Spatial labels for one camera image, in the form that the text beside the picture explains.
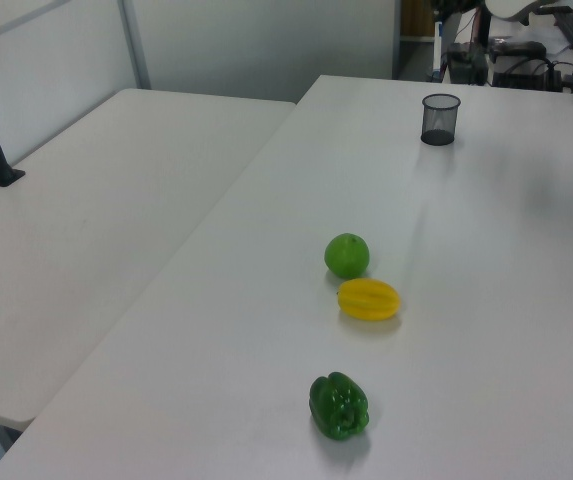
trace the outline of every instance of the white wall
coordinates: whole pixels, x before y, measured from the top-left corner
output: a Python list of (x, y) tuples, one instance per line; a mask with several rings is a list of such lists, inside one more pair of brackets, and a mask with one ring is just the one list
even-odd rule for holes
[(98, 103), (134, 86), (118, 0), (70, 0), (1, 34), (6, 158), (15, 164)]
[(158, 90), (297, 102), (320, 74), (391, 78), (401, 0), (126, 0)]

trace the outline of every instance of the green bell pepper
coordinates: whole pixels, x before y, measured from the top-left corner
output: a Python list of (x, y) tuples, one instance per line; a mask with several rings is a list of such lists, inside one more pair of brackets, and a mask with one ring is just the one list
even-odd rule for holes
[(343, 373), (315, 380), (308, 404), (317, 428), (333, 440), (345, 440), (368, 425), (366, 394)]

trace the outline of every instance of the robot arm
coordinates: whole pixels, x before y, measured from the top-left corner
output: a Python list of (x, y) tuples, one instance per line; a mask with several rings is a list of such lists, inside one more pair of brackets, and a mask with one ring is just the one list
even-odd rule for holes
[(522, 20), (537, 7), (554, 3), (557, 0), (486, 0), (486, 8), (503, 20)]

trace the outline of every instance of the lime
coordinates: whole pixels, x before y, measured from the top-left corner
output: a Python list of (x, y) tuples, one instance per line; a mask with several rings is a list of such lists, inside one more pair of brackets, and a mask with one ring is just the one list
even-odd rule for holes
[(369, 261), (368, 245), (352, 233), (342, 233), (333, 238), (324, 252), (326, 266), (340, 278), (359, 277), (366, 271)]

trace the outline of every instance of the white table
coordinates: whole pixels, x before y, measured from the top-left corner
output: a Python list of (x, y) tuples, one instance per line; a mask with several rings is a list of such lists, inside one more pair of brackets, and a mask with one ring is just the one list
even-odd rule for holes
[(0, 189), (0, 423), (23, 430), (294, 105), (126, 90)]
[[(340, 314), (345, 231), (396, 319)], [(334, 370), (370, 401), (345, 443), (308, 408)], [(573, 479), (572, 97), (320, 78), (0, 462), (53, 478)]]

